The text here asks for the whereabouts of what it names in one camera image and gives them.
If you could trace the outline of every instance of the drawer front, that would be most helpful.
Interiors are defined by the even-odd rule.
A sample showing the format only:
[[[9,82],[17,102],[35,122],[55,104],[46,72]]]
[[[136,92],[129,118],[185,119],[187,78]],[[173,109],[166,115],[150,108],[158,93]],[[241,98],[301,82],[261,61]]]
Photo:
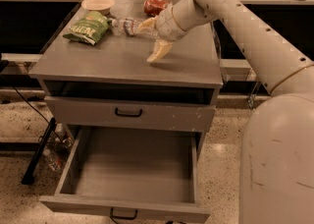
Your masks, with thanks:
[[[56,194],[40,201],[56,212],[205,223],[196,173],[191,133],[82,127]]]
[[[158,105],[86,98],[45,99],[58,122],[168,131],[204,132],[214,116],[213,106]]]

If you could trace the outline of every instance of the white bowl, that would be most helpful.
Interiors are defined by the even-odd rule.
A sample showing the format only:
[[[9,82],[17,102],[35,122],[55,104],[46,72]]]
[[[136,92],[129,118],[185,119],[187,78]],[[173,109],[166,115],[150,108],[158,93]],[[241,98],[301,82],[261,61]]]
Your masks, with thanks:
[[[89,11],[98,11],[102,15],[107,15],[110,8],[115,5],[115,0],[83,0],[81,5]]]

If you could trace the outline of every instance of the gray countertop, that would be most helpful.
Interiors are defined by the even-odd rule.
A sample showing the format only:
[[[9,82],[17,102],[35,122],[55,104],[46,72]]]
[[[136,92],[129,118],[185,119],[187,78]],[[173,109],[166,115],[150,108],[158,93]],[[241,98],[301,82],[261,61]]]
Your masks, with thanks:
[[[116,0],[117,18],[146,18],[144,0]],[[115,35],[110,30],[91,46],[62,37],[86,11],[80,8],[30,71],[32,78],[124,84],[219,88],[222,78],[210,25],[194,28],[162,60],[148,64],[154,41]]]

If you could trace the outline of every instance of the green chip bag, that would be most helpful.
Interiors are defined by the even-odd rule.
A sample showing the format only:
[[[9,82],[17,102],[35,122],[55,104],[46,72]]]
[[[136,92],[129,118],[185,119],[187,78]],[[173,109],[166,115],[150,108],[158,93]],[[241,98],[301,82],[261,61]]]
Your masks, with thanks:
[[[110,21],[97,11],[90,11],[70,27],[64,38],[95,45],[108,29]]]

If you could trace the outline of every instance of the drawer handle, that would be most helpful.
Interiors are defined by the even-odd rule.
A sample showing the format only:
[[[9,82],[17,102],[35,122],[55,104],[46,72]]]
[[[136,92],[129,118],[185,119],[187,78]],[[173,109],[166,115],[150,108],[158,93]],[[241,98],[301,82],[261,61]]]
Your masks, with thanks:
[[[115,110],[115,114],[116,114],[116,116],[118,116],[118,117],[139,118],[142,113],[143,113],[143,110],[142,110],[142,109],[140,109],[137,114],[126,114],[126,113],[122,113],[122,112],[119,111],[119,108],[116,108],[116,110]]]
[[[134,220],[134,219],[137,218],[137,209],[135,210],[134,216],[132,216],[132,217],[123,217],[123,216],[114,215],[114,207],[111,207],[111,210],[110,210],[110,218],[113,218],[113,219],[120,219],[120,220]]]

